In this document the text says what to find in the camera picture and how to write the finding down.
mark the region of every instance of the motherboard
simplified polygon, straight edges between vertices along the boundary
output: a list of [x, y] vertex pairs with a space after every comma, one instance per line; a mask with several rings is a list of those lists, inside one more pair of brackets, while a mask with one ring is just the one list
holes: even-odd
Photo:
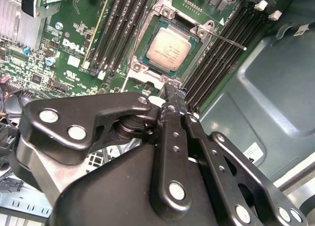
[[167, 83], [198, 113], [291, 2], [0, 0], [0, 83], [51, 98]]

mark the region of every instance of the mounting screw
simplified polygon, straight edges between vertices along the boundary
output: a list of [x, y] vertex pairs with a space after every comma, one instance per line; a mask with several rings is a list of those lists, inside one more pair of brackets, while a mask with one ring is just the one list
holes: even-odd
[[191, 116], [190, 120], [192, 120], [194, 123], [197, 123], [197, 119], [194, 116]]
[[185, 190], [184, 188], [175, 182], [169, 184], [169, 192], [171, 193], [172, 197], [177, 200], [182, 200], [185, 198]]
[[224, 142], [224, 137], [221, 134], [217, 134], [219, 141]]
[[279, 207], [279, 213], [280, 213], [281, 217], [285, 221], [287, 221], [287, 222], [291, 221], [290, 215], [286, 212], [286, 210], [284, 210], [283, 208]]
[[63, 29], [63, 24], [60, 23], [60, 22], [56, 22], [55, 28], [56, 28], [57, 30], [60, 30], [60, 31], [61, 31], [61, 30]]
[[290, 212], [298, 222], [300, 223], [302, 222], [301, 216], [295, 210], [291, 209]]
[[39, 118], [46, 123], [54, 123], [58, 120], [58, 114], [53, 110], [44, 110], [39, 113]]
[[238, 215], [238, 217], [240, 217], [240, 219], [249, 224], [251, 222], [251, 217], [248, 213], [248, 211], [241, 205], [237, 205], [235, 207], [235, 211], [236, 211], [236, 214]]
[[83, 127], [80, 126], [72, 126], [68, 129], [68, 134], [71, 138], [75, 140], [82, 140], [87, 136]]
[[144, 97], [139, 97], [138, 98], [138, 101], [140, 101], [141, 103], [143, 103], [143, 104], [147, 104], [148, 102], [147, 102], [147, 99], [145, 99]]

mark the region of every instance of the black metal clamp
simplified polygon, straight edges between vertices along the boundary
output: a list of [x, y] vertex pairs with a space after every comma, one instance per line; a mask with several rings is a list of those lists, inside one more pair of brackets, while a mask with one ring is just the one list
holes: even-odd
[[[55, 206], [50, 226], [308, 225], [223, 134], [204, 133], [183, 91], [160, 95], [161, 108], [138, 93], [26, 106], [15, 154]], [[84, 172], [88, 153], [135, 137], [141, 146]]]

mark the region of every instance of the wire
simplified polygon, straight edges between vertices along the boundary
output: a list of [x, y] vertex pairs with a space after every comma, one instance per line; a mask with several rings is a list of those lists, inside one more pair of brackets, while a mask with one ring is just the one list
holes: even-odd
[[[2, 102], [2, 98], [4, 97], [3, 95], [3, 89], [1, 88], [0, 86], [0, 99], [1, 99], [1, 113], [5, 115], [5, 120], [6, 122], [15, 130], [17, 130], [17, 127], [11, 122], [10, 118], [11, 119], [16, 119], [16, 118], [21, 118], [22, 114], [8, 114], [6, 113], [6, 110], [5, 110], [5, 103], [6, 101], [12, 96], [12, 95], [15, 95], [19, 92], [22, 92], [22, 91], [32, 91], [32, 92], [36, 92], [36, 93], [39, 93], [40, 95], [42, 95], [43, 97], [47, 98], [47, 99], [50, 99], [50, 97], [48, 95], [46, 95], [44, 92], [42, 91], [39, 91], [39, 90], [36, 90], [36, 89], [33, 89], [33, 88], [19, 88], [19, 89], [16, 89], [12, 92], [10, 92], [4, 99], [4, 101]], [[18, 102], [18, 105], [20, 106], [20, 108], [22, 109], [23, 108], [23, 104], [20, 102], [19, 99], [17, 99], [17, 102]]]

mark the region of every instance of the heatsink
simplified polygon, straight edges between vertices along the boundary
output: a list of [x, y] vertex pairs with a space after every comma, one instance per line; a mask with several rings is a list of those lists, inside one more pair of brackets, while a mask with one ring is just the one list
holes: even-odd
[[33, 18], [14, 0], [0, 0], [0, 36], [31, 50], [38, 50], [45, 19]]

